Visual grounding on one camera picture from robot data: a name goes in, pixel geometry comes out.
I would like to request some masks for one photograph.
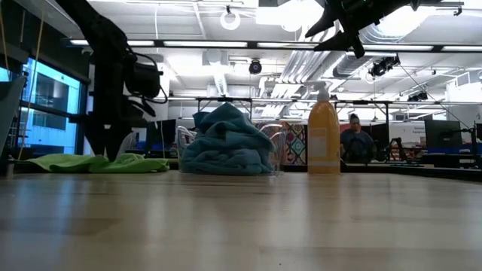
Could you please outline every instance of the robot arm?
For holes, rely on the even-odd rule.
[[[348,50],[353,47],[355,55],[364,56],[365,49],[358,37],[358,31],[372,23],[379,24],[380,19],[405,5],[411,5],[414,11],[421,4],[434,5],[441,0],[323,0],[325,10],[321,19],[308,30],[306,37],[312,37],[334,26],[339,20],[344,32],[338,32],[333,38],[321,43],[315,50]]]
[[[80,27],[94,53],[103,47],[109,47],[119,58],[129,55],[130,47],[124,32],[112,21],[100,15],[87,0],[56,2]]]
[[[149,56],[134,53],[127,36],[112,21],[99,14],[87,0],[56,0],[57,4],[78,24],[93,49],[95,78],[93,111],[87,116],[71,119],[85,126],[85,134],[95,154],[105,149],[110,161],[117,156],[119,147],[133,127],[147,126],[143,111],[155,117],[155,111],[146,101],[154,102],[160,90],[156,62]],[[138,57],[148,58],[152,65],[138,63]],[[129,100],[123,94],[124,85],[141,102]]]

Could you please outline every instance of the clear plastic container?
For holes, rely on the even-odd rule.
[[[274,145],[273,151],[270,152],[270,162],[273,167],[273,171],[268,175],[279,175],[281,173],[281,163],[283,161],[285,153],[286,143],[286,130],[283,125],[280,124],[266,124],[261,127],[260,132],[264,133],[271,139]],[[194,141],[197,133],[189,131],[183,126],[177,128],[176,143],[178,145],[178,158],[179,158],[179,171],[181,171],[181,157],[184,153],[184,149]]]

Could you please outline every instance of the glass wall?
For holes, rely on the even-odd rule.
[[[55,108],[64,112],[77,114],[81,93],[81,83],[49,66],[37,63],[34,74],[35,60],[29,59],[23,70],[29,74],[27,87],[22,100],[47,108]],[[27,108],[22,108],[20,126],[27,121]],[[77,137],[77,124],[69,123],[66,117],[30,109],[25,145],[34,148],[35,155],[44,154],[74,154]]]
[[[0,67],[0,82],[10,81],[9,75],[10,72],[7,69]]]

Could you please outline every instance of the man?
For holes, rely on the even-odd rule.
[[[340,153],[348,162],[369,162],[372,157],[373,139],[362,131],[356,114],[349,118],[350,128],[340,134]]]

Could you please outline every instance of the desk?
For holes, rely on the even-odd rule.
[[[459,169],[473,164],[480,155],[473,154],[424,154],[422,163],[433,164],[435,167]]]
[[[17,175],[0,185],[0,263],[53,271],[477,269],[481,194],[480,185],[403,175]]]

